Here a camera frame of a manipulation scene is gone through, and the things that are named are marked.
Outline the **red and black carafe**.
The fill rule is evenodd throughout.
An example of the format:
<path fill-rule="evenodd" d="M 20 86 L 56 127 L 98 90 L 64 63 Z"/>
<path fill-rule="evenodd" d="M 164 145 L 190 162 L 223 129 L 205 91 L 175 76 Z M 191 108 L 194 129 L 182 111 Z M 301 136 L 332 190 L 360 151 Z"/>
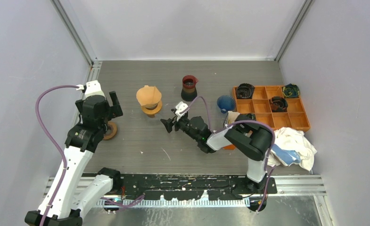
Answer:
<path fill-rule="evenodd" d="M 198 79 L 193 75 L 186 75 L 182 78 L 181 98 L 184 101 L 191 102 L 197 97 L 197 83 Z"/>

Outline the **brown paper coffee filter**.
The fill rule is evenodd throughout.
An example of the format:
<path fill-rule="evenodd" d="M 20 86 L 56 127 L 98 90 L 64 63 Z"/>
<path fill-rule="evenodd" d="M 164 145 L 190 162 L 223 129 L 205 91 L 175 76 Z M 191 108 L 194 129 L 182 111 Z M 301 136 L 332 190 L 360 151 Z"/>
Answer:
<path fill-rule="evenodd" d="M 152 107 L 159 103 L 162 94 L 156 86 L 145 85 L 137 91 L 136 99 L 141 106 Z"/>

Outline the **blue glass dripper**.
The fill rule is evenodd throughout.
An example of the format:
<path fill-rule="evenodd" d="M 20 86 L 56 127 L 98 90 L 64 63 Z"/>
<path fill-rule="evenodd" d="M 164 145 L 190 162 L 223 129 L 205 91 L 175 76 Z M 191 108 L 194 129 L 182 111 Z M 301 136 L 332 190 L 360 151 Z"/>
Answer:
<path fill-rule="evenodd" d="M 222 95 L 217 99 L 217 106 L 221 113 L 227 113 L 232 111 L 236 107 L 236 101 L 233 97 L 228 95 Z"/>

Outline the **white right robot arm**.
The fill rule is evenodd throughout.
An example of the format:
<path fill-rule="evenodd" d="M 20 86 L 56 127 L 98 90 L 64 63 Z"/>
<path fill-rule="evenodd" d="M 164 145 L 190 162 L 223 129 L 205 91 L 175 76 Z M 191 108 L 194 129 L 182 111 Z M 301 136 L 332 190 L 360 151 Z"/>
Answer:
<path fill-rule="evenodd" d="M 222 130 L 211 131 L 202 117 L 188 118 L 187 107 L 187 104 L 179 102 L 172 109 L 175 116 L 161 120 L 166 131 L 170 133 L 181 130 L 196 141 L 198 148 L 204 153 L 215 153 L 226 146 L 234 145 L 247 157 L 247 189 L 255 194 L 264 189 L 267 183 L 267 159 L 275 142 L 273 129 L 240 114 Z"/>

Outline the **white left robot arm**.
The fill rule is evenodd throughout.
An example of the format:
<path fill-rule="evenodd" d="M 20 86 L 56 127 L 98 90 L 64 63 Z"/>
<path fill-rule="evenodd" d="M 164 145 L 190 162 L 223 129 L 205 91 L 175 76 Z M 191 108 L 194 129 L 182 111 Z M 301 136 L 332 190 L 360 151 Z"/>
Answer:
<path fill-rule="evenodd" d="M 79 195 L 75 191 L 86 165 L 94 155 L 105 134 L 114 126 L 109 122 L 123 115 L 114 91 L 109 92 L 109 104 L 97 80 L 75 89 L 84 93 L 75 105 L 79 111 L 79 122 L 67 134 L 65 148 L 58 147 L 62 162 L 52 185 L 37 210 L 29 211 L 25 223 L 30 226 L 81 226 L 90 209 L 108 192 L 117 194 L 123 183 L 119 171 L 102 168 Z"/>

